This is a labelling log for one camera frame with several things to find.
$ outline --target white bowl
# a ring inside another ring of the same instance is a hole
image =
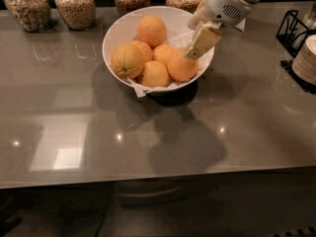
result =
[[[107,31],[102,45],[103,58],[110,72],[123,84],[135,89],[137,96],[142,94],[160,95],[171,91],[179,90],[192,82],[196,81],[199,76],[208,68],[214,54],[214,48],[199,59],[199,68],[197,75],[185,83],[173,82],[168,87],[148,88],[131,80],[124,80],[116,76],[111,69],[111,52],[122,43],[137,40],[136,27],[142,16],[155,15],[162,19],[167,26],[166,43],[173,47],[187,46],[194,33],[187,27],[188,19],[191,13],[173,7],[151,6],[128,13],[118,19]]]

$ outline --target black metal rack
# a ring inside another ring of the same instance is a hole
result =
[[[291,10],[285,13],[276,38],[292,57],[296,57],[306,39],[311,35],[316,35],[316,30],[310,30],[298,19],[298,11]]]

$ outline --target bowl of oranges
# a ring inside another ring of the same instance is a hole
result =
[[[214,48],[198,60],[184,57],[193,30],[189,12],[166,6],[142,8],[119,18],[102,45],[110,72],[137,96],[163,95],[196,81],[208,68]]]

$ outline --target table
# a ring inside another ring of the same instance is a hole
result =
[[[311,5],[259,4],[195,84],[140,99],[102,57],[115,8],[87,32],[53,9],[40,34],[0,11],[0,188],[315,166],[316,97],[280,67],[276,39],[287,10]]]

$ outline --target orange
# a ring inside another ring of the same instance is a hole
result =
[[[167,27],[157,16],[148,15],[140,19],[137,25],[139,40],[148,43],[151,47],[163,43],[167,38]]]
[[[137,81],[141,85],[155,88],[167,87],[171,80],[167,67],[159,61],[151,60],[145,63],[145,67],[137,77]]]
[[[111,68],[119,78],[135,78],[144,68],[144,57],[131,43],[117,46],[111,53]]]
[[[171,59],[172,55],[176,50],[169,44],[162,43],[154,48],[153,59],[160,61],[161,63],[168,65],[168,61]]]
[[[186,82],[198,73],[198,60],[184,58],[185,49],[176,49],[167,66],[170,76],[178,82]]]
[[[148,43],[140,40],[133,40],[130,43],[136,45],[140,49],[142,55],[144,56],[144,62],[152,60],[153,52]]]

